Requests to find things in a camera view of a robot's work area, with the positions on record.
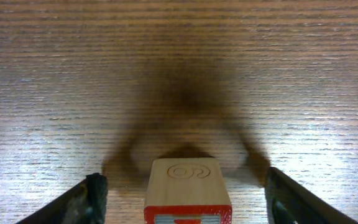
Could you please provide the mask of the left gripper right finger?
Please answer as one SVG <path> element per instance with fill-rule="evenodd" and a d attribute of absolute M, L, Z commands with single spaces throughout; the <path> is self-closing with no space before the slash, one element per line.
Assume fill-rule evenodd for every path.
<path fill-rule="evenodd" d="M 265 199 L 269 224 L 358 224 L 276 167 L 268 169 Z"/>

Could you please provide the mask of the red I block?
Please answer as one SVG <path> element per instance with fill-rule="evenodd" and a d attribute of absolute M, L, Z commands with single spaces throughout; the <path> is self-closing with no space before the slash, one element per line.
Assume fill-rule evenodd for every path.
<path fill-rule="evenodd" d="M 145 195 L 144 222 L 231 224 L 232 204 L 218 160 L 155 160 Z"/>

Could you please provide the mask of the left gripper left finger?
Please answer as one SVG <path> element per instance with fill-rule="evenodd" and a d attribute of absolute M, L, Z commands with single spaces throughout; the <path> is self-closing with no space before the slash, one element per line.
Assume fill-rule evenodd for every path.
<path fill-rule="evenodd" d="M 104 224 L 108 181 L 94 173 L 17 224 Z"/>

